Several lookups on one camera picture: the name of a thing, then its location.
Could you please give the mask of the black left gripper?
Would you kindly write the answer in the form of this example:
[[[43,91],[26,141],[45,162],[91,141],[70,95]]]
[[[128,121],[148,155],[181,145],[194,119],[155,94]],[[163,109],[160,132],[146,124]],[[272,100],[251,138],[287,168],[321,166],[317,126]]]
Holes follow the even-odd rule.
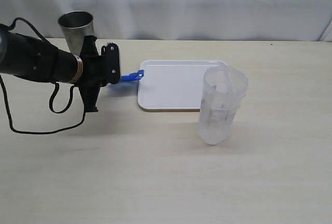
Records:
[[[109,83],[117,84],[121,76],[118,45],[107,43],[98,53],[96,40],[93,35],[85,36],[79,56],[83,62],[83,72],[77,85],[86,113],[98,111],[96,102],[100,89]]]

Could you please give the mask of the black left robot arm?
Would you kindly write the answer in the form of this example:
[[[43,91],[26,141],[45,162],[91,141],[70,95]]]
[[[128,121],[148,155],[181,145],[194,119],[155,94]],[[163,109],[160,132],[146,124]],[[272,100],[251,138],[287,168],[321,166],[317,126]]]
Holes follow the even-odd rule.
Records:
[[[119,47],[110,42],[98,52],[96,40],[93,35],[85,36],[80,54],[75,55],[1,25],[1,73],[33,82],[73,84],[85,112],[96,112],[100,88],[117,84],[121,77]]]

